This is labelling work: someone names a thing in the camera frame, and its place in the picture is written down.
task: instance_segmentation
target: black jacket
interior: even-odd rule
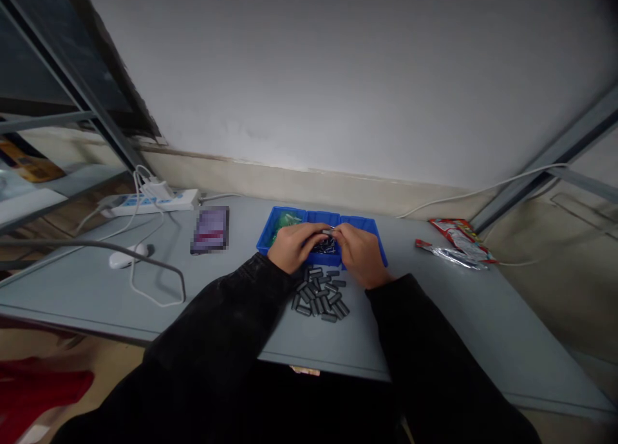
[[[204,288],[60,443],[539,443],[410,274],[367,291],[392,384],[257,357],[294,280],[256,254]]]

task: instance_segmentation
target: floor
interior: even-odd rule
[[[89,369],[95,380],[81,401],[66,408],[40,441],[50,442],[55,431],[71,417],[95,409],[142,359],[141,347],[87,337],[72,349],[64,349],[55,335],[25,329],[0,329],[0,360],[38,356],[60,370]],[[544,444],[609,444],[616,433],[607,424],[583,418],[524,410]]]

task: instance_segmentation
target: blue compartment box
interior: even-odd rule
[[[331,227],[336,227],[339,224],[347,222],[356,228],[376,235],[380,245],[382,260],[384,261],[384,265],[388,266],[388,261],[386,260],[386,255],[384,254],[384,248],[382,247],[382,241],[380,240],[380,234],[378,233],[378,227],[375,224],[375,220],[367,217],[340,216],[334,212],[326,211],[307,211],[304,209],[275,206],[272,211],[270,211],[264,230],[262,230],[262,234],[257,241],[257,250],[263,255],[267,255],[268,250],[275,241],[276,232],[282,225],[293,225],[294,223],[303,222],[324,222],[329,224]],[[339,267],[339,265],[341,265],[341,248],[339,248],[339,245],[335,245],[334,254],[310,253],[307,258],[307,263],[312,265]]]

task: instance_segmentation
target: blue plastic tray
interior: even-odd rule
[[[380,246],[380,255],[382,255],[382,262],[384,263],[384,267],[388,267],[388,261],[386,260],[386,254],[384,253],[384,247],[382,246],[382,240],[380,239],[380,234],[378,233],[378,226],[375,224],[375,220],[359,216],[341,216],[341,223],[345,222],[355,226],[356,228],[365,230],[365,232],[372,233],[378,237],[378,245]]]
[[[277,224],[279,223],[279,219],[283,214],[291,214],[296,217],[301,218],[301,222],[305,222],[305,216],[307,215],[307,211],[304,209],[295,209],[295,208],[284,208],[275,206],[272,211],[270,211],[270,215],[264,226],[264,230],[262,230],[262,234],[259,236],[259,240],[257,241],[257,250],[260,254],[267,255],[268,250],[270,249],[270,244],[272,243],[272,239],[275,234],[275,230],[277,229]]]
[[[307,211],[304,209],[277,206],[275,206],[272,211],[270,211],[270,215],[268,217],[266,225],[264,226],[264,230],[262,230],[262,234],[259,236],[259,240],[257,241],[257,250],[263,255],[267,255],[268,250],[270,249],[270,244],[277,228],[279,218],[283,214],[292,214],[296,217],[301,217],[302,222],[324,222],[329,224],[331,227],[336,227],[339,224],[347,222],[350,225],[355,226],[356,228],[365,230],[366,232],[370,232],[376,235],[378,237],[378,243],[380,245],[380,254],[382,255],[382,261],[384,262],[384,266],[388,267],[388,261],[386,260],[386,254],[384,253],[384,248],[382,247],[382,240],[380,240],[380,234],[378,233],[378,226],[375,224],[375,220],[358,216],[340,216],[339,214],[336,214],[334,212]],[[313,265],[339,267],[339,265],[341,265],[341,248],[339,247],[339,245],[335,245],[334,254],[310,253],[309,257],[307,258],[307,263]]]

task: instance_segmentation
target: white power strip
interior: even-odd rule
[[[176,197],[174,199],[162,199],[154,204],[154,198],[150,198],[143,193],[140,193],[142,198],[137,214],[152,214],[154,212],[175,211],[175,210],[194,210],[200,204],[200,191],[197,189],[191,190],[174,190]],[[104,217],[130,216],[135,212],[137,206],[137,195],[114,195],[112,198],[120,198],[122,203],[119,206],[111,209],[104,209],[101,214]]]

